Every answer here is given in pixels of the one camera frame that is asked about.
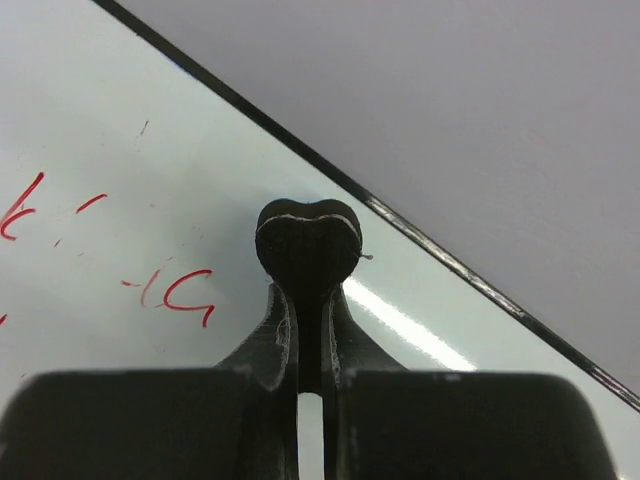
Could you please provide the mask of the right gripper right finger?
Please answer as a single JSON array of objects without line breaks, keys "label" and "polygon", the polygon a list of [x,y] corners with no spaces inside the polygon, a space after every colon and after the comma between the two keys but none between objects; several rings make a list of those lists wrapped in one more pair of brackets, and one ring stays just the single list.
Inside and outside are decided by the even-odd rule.
[{"label": "right gripper right finger", "polygon": [[337,479],[338,394],[349,370],[407,371],[381,348],[352,318],[341,285],[322,307],[321,396],[323,402],[324,474]]}]

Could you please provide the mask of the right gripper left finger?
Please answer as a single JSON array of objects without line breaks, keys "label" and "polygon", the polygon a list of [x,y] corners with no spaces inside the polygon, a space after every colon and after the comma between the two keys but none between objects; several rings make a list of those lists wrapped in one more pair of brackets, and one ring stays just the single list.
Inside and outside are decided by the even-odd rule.
[{"label": "right gripper left finger", "polygon": [[235,479],[297,479],[299,344],[295,308],[276,284],[266,314],[217,370],[245,376]]}]

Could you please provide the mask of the black eraser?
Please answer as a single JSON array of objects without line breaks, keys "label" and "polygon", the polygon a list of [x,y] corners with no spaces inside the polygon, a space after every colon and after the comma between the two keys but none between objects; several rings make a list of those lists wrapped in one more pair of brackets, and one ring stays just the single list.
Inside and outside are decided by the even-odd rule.
[{"label": "black eraser", "polygon": [[335,199],[276,199],[259,214],[258,259],[295,309],[302,393],[321,391],[322,310],[354,271],[362,246],[356,213]]}]

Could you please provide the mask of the black framed whiteboard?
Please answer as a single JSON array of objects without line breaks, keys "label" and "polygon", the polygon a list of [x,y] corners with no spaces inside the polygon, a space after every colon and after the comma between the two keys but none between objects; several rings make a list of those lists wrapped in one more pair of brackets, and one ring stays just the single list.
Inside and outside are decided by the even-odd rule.
[{"label": "black framed whiteboard", "polygon": [[1,5],[2,402],[46,371],[222,359],[264,312],[254,229],[281,197],[356,212],[365,256],[348,304],[401,364],[563,377],[618,477],[638,477],[639,403],[624,387],[91,1]]}]

